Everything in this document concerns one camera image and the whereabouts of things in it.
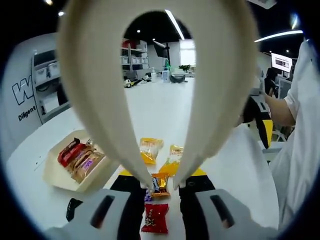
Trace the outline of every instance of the white shirt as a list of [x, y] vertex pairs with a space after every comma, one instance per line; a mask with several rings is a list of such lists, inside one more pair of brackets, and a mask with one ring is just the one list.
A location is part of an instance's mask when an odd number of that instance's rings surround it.
[[270, 163], [279, 202], [279, 229], [293, 219], [310, 192], [320, 166], [320, 75], [304, 41], [285, 101], [295, 130]]

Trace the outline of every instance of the person's arm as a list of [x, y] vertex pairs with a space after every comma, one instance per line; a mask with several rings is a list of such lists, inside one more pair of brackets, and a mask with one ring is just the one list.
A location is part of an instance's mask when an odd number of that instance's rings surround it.
[[270, 108], [271, 119], [275, 124], [282, 126], [294, 126], [296, 124], [296, 120], [294, 119], [285, 99], [276, 99], [272, 96], [268, 96], [267, 94], [264, 94], [264, 97]]

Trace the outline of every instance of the computer monitor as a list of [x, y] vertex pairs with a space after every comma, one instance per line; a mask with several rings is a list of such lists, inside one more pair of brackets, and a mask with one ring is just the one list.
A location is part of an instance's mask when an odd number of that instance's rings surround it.
[[271, 53], [272, 67], [290, 73], [292, 58]]
[[168, 58], [168, 49], [165, 45], [157, 41], [153, 41], [153, 45], [158, 57], [165, 59]]

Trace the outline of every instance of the white table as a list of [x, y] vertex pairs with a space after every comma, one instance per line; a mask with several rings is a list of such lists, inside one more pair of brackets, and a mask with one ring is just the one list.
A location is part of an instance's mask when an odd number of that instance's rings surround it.
[[[141, 137], [164, 140], [157, 164], [149, 168], [150, 173], [156, 173], [163, 165], [171, 144], [184, 145], [193, 86], [194, 80], [189, 78], [187, 83], [158, 81], [125, 89], [137, 141]], [[41, 230], [67, 223], [66, 209], [70, 198], [85, 200], [88, 197], [89, 193], [59, 189], [42, 180], [47, 152], [66, 135], [79, 129], [83, 129], [82, 124], [73, 109], [68, 109], [38, 128], [7, 161], [7, 176], [12, 190], [22, 209]], [[121, 168], [115, 171], [105, 188], [113, 184]], [[248, 206], [253, 220], [264, 227], [278, 228], [279, 208], [275, 184], [262, 151], [246, 125], [235, 128], [218, 155], [208, 159], [201, 168], [207, 172], [216, 188], [227, 190]], [[184, 239], [181, 236], [181, 233], [184, 234], [184, 225], [179, 193], [173, 191], [172, 185], [170, 179], [170, 209], [166, 215], [169, 230], [167, 239]], [[141, 237], [166, 238], [150, 233], [143, 233]]]

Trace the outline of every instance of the person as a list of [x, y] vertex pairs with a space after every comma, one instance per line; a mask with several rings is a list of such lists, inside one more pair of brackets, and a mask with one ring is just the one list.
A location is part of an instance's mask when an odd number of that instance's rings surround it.
[[278, 196], [280, 230], [293, 220], [320, 166], [320, 75], [314, 56], [310, 41], [304, 41], [287, 96], [276, 99], [264, 95], [274, 123], [295, 125], [270, 163]]

